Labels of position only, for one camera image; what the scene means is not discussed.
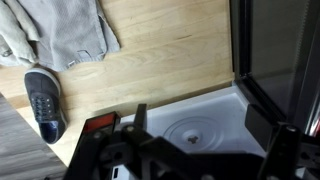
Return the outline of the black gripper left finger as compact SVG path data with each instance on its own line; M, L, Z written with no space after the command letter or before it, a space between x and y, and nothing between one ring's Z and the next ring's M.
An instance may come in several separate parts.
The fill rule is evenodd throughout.
M139 104L134 117L134 125L142 129L147 128L147 105Z

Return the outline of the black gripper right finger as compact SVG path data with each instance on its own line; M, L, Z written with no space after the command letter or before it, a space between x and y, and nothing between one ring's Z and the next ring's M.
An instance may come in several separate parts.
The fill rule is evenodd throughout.
M274 120L259 106L249 104L245 118L245 127L262 149L268 151L278 133L285 132L286 124Z

